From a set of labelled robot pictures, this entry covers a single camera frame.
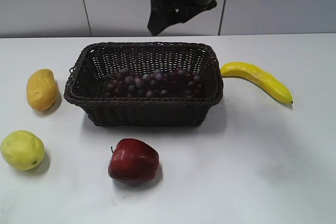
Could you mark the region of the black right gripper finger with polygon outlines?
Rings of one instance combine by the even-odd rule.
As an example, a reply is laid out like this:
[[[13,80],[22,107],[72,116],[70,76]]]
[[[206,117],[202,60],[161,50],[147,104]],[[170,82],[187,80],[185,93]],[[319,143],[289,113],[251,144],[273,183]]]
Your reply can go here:
[[[194,18],[198,14],[211,10],[217,6],[216,0],[212,0],[208,5],[206,6],[180,6],[176,7],[175,5],[169,6],[165,5],[166,9],[166,16],[167,16],[167,22],[168,27],[179,24],[179,23],[186,23],[190,19]]]

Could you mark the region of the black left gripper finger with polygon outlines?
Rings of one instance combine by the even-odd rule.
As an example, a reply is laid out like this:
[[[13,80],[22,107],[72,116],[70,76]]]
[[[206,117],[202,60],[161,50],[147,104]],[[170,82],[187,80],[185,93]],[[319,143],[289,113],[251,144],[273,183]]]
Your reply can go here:
[[[162,0],[150,0],[150,6],[147,28],[152,36],[157,36],[168,27],[166,9]]]

